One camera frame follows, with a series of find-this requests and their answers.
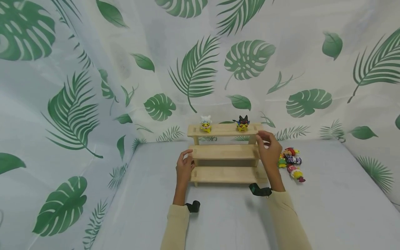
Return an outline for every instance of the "left hand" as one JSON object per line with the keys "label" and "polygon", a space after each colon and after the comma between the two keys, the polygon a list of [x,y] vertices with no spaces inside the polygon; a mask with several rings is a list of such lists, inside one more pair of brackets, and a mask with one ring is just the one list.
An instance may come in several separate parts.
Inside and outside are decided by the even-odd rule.
{"label": "left hand", "polygon": [[178,161],[176,163],[176,185],[187,185],[190,180],[190,175],[194,169],[194,161],[192,154],[192,149],[188,149],[180,153]]}

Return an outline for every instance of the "black-hat pikachu figure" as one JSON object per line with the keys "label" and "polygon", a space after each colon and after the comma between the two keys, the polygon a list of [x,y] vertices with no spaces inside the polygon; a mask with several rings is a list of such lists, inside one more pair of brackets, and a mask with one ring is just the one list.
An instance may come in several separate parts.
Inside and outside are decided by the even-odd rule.
{"label": "black-hat pikachu figure", "polygon": [[238,127],[239,131],[247,131],[247,127],[250,124],[250,121],[247,119],[247,115],[243,118],[242,116],[239,116],[239,120],[232,120],[236,122],[236,125]]}

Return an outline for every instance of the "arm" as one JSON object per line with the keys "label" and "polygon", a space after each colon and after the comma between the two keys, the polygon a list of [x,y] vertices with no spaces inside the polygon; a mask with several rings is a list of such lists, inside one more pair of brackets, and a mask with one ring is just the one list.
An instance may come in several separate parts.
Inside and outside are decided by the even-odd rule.
{"label": "arm", "polygon": [[167,227],[162,238],[161,250],[185,249],[186,230],[189,224],[189,210],[185,206],[185,198],[194,163],[190,155],[185,159],[184,156],[190,152],[192,150],[182,152],[176,163],[175,195],[168,211]]}
{"label": "arm", "polygon": [[312,250],[279,173],[278,160],[282,152],[282,146],[273,134],[266,131],[258,132],[257,144],[261,162],[264,165],[273,190],[272,194],[267,198],[267,204],[274,222],[279,249]]}

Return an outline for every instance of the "pikachu figure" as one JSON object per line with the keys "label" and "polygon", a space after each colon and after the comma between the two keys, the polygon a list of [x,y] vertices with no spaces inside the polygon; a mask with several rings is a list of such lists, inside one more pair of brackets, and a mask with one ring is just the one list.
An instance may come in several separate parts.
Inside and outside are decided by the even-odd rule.
{"label": "pikachu figure", "polygon": [[236,125],[237,125],[239,131],[247,131],[247,127],[250,124],[250,121],[247,119],[247,115],[244,117],[244,119],[242,116],[239,116],[238,121],[236,121],[236,120],[232,120],[232,121],[236,122]]}
{"label": "pikachu figure", "polygon": [[200,120],[200,128],[203,131],[206,131],[207,133],[211,132],[211,116],[200,116],[201,120]]}

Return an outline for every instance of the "black wrist strap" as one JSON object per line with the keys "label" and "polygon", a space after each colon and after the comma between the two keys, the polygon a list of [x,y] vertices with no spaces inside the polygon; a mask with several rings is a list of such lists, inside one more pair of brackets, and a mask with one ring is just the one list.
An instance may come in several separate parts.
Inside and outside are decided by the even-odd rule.
{"label": "black wrist strap", "polygon": [[272,194],[271,188],[260,188],[257,183],[252,183],[249,188],[255,196],[270,196]]}
{"label": "black wrist strap", "polygon": [[185,206],[188,207],[189,213],[198,213],[200,209],[200,202],[195,200],[193,204],[186,203]]}

